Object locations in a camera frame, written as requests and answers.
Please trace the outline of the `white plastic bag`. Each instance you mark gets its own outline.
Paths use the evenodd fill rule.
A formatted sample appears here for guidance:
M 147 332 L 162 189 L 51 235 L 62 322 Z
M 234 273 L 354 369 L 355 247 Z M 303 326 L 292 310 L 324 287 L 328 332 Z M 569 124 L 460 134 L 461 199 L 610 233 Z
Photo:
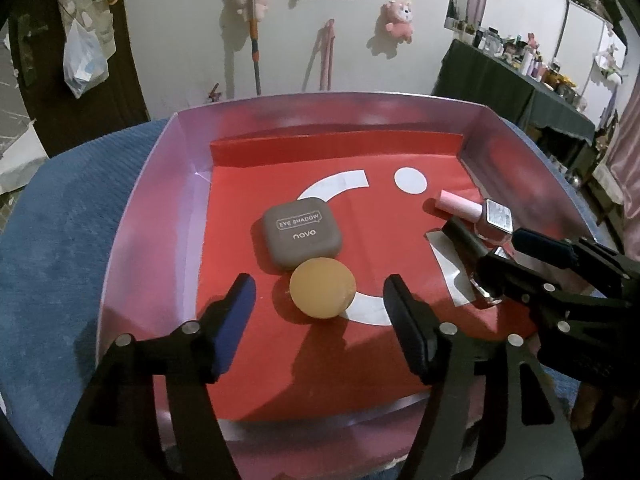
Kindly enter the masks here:
M 95 32 L 89 32 L 73 20 L 63 52 L 63 75 L 67 87 L 76 99 L 106 81 L 107 59 Z

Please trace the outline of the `pink plush bear toy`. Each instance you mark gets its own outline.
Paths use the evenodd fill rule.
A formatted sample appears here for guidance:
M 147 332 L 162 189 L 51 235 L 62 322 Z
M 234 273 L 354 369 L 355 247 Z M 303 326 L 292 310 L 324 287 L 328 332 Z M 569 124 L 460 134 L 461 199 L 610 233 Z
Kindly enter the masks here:
M 398 42 L 410 44 L 413 36 L 411 4 L 407 0 L 390 0 L 384 6 L 386 32 Z

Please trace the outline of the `pink red cardboard tray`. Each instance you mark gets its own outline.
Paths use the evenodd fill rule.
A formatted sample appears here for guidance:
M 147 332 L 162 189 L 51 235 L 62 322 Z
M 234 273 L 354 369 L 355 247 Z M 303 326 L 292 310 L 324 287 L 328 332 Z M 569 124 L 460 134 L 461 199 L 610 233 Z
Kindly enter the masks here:
M 210 402 L 247 479 L 348 479 L 408 452 L 426 388 L 383 304 L 401 275 L 463 333 L 519 341 L 524 307 L 488 304 L 442 234 L 458 213 L 490 240 L 597 228 L 544 155 L 476 104 L 392 94 L 272 96 L 172 116 L 107 265 L 98 349 L 169 334 L 246 273 L 254 309 Z

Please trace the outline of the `blue round cushion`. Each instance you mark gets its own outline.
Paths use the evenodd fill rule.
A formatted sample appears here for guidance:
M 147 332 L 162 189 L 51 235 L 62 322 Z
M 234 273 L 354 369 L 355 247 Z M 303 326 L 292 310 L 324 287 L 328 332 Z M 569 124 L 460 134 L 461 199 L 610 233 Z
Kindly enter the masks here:
M 93 373 L 107 260 L 165 125 L 146 122 L 51 158 L 1 234 L 1 397 L 45 470 Z

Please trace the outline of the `black cap nail polish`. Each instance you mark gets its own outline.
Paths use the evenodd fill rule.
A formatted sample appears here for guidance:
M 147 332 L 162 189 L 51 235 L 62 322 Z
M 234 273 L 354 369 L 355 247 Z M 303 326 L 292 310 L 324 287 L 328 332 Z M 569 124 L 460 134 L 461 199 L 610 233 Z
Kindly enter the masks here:
M 506 282 L 506 278 L 503 276 L 504 265 L 498 263 L 498 259 L 513 261 L 513 258 L 503 247 L 494 247 L 487 255 L 471 264 L 471 284 L 488 306 L 500 304 L 504 297 L 503 285 Z

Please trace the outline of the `white cabinet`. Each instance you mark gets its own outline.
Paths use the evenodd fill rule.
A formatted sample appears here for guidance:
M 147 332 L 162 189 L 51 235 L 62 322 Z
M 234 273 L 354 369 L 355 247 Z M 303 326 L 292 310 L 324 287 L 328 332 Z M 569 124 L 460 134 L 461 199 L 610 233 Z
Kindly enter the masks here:
M 615 110 L 626 56 L 626 41 L 603 0 L 566 0 L 555 59 L 575 85 L 577 109 L 598 128 Z

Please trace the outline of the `tan round makeup sponge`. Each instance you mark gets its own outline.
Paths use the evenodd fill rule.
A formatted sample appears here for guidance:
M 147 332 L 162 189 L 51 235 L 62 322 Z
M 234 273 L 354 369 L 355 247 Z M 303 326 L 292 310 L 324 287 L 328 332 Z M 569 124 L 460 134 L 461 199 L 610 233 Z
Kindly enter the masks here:
M 288 291 L 295 307 L 310 318 L 327 320 L 341 315 L 354 300 L 357 283 L 343 263 L 312 258 L 291 274 Z

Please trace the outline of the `dark brown door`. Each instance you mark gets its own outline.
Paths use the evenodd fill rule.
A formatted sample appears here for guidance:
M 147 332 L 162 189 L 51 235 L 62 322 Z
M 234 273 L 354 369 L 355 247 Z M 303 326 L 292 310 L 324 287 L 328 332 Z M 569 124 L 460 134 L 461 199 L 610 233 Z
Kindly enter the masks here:
M 125 0 L 1 0 L 1 21 L 48 156 L 148 120 Z

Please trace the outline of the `pink cap nail polish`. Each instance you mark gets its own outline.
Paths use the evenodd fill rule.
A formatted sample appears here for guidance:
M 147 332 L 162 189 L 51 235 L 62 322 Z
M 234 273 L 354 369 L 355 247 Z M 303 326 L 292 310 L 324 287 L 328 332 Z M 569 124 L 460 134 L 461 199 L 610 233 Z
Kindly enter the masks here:
M 492 244 L 501 245 L 513 233 L 511 209 L 485 198 L 481 203 L 472 202 L 460 195 L 441 190 L 435 200 L 437 209 L 448 212 L 474 226 L 475 233 Z

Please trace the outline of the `pink curtain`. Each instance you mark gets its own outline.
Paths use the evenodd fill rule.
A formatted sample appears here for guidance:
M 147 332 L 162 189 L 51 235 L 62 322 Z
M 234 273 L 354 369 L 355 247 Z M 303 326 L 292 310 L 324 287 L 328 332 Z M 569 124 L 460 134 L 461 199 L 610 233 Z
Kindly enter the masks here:
M 625 252 L 639 245 L 639 79 L 618 125 L 616 139 L 608 149 L 605 165 L 623 193 L 623 241 Z

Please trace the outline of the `brown eye shadow case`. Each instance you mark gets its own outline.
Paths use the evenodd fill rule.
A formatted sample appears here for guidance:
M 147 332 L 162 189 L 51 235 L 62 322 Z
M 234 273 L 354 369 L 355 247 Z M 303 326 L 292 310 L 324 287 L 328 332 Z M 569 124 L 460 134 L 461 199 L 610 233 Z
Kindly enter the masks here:
M 262 215 L 262 232 L 271 261 L 292 270 L 319 257 L 336 257 L 343 237 L 328 203 L 317 197 L 293 200 Z

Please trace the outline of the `dark green covered table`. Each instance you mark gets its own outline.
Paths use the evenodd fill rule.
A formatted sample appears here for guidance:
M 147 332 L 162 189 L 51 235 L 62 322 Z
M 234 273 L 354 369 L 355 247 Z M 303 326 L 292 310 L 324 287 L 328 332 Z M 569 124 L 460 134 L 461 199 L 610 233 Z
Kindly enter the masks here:
M 564 165 L 594 141 L 593 122 L 558 94 L 457 39 L 442 58 L 433 94 L 489 107 Z

